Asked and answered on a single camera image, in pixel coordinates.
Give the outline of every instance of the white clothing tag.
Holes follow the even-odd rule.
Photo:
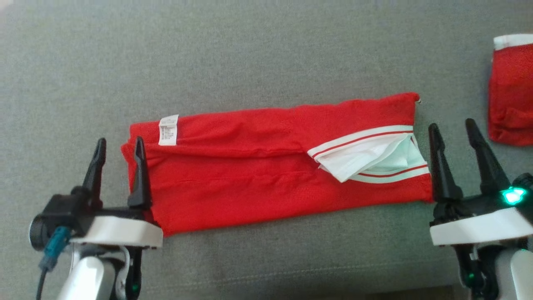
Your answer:
[[[159,121],[159,145],[176,146],[177,140],[177,117],[172,115]]]

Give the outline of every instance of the red garment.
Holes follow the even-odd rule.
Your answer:
[[[131,125],[122,153],[132,186],[135,139],[144,139],[152,213],[165,236],[376,204],[430,202],[431,178],[423,159],[403,169],[367,169],[341,183],[312,158],[342,159],[335,156],[339,149],[408,135],[394,152],[399,159],[382,164],[402,161],[407,156],[399,152],[413,147],[418,152],[412,135],[417,100],[417,94],[405,93],[338,105],[185,116],[178,119],[176,146],[158,145],[158,122],[138,123]]]
[[[494,51],[489,137],[503,144],[533,145],[533,44]]]

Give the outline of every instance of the red stripe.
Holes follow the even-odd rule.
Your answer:
[[[367,138],[372,138],[372,137],[377,137],[377,136],[384,136],[384,135],[391,135],[393,133],[412,133],[412,132],[413,132],[412,130],[407,130],[407,131],[389,131],[389,132],[376,133],[374,135],[369,135],[369,136],[365,136],[365,137],[358,138],[358,139],[355,139],[355,140],[347,141],[347,142],[342,143],[340,145],[336,145],[336,146],[327,148],[326,150],[322,150],[322,151],[316,152],[312,157],[315,158],[317,155],[319,155],[321,153],[328,152],[329,150],[332,150],[332,149],[335,149],[335,148],[339,148],[339,147],[342,147],[342,146],[345,146],[345,145],[348,145],[348,144],[351,144],[351,143],[355,143],[356,141],[364,140],[364,139],[367,139]]]
[[[399,172],[396,172],[396,173],[393,173],[393,174],[388,174],[388,175],[371,175],[371,174],[364,174],[364,173],[359,173],[359,175],[363,175],[363,176],[367,176],[367,177],[392,177],[392,176],[395,176],[395,175],[398,175],[398,174],[402,174],[402,173],[405,173],[405,172],[409,172],[409,171],[413,171],[413,170],[416,170],[416,169],[421,169],[421,168],[425,168],[427,167],[427,164],[424,164],[424,165],[419,165],[417,167],[414,167],[414,168],[410,168],[410,169],[406,169],[406,170],[403,170],[403,171],[399,171]]]

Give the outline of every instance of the gray fabric surface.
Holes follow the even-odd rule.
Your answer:
[[[422,153],[427,126],[438,122],[457,181],[476,192],[463,121],[473,117],[486,132],[492,38],[532,30],[532,15],[527,0],[16,2],[0,21],[0,299],[34,296],[41,254],[27,241],[28,224],[52,194],[83,180],[99,137],[108,140],[102,197],[125,203],[119,147],[135,122],[416,91]],[[531,171],[531,150],[494,145],[510,176]],[[431,213],[412,203],[176,235],[146,253],[141,298],[306,298],[450,284],[456,263],[449,248],[432,246]],[[68,266],[64,255],[44,299],[57,294]]]

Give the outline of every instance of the gray robot arm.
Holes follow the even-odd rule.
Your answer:
[[[163,245],[163,231],[151,220],[150,181],[142,138],[135,145],[137,169],[127,207],[103,208],[100,200],[106,140],[100,139],[82,186],[54,195],[30,225],[30,243],[45,257],[43,275],[55,266],[64,246],[72,252],[71,270],[58,300],[135,300],[141,291],[145,249]]]
[[[430,222],[433,244],[454,248],[461,283],[473,298],[533,299],[527,239],[533,235],[533,176],[524,173],[511,183],[474,120],[466,120],[466,129],[481,176],[481,194],[469,197],[454,182],[439,128],[429,127],[437,202]]]

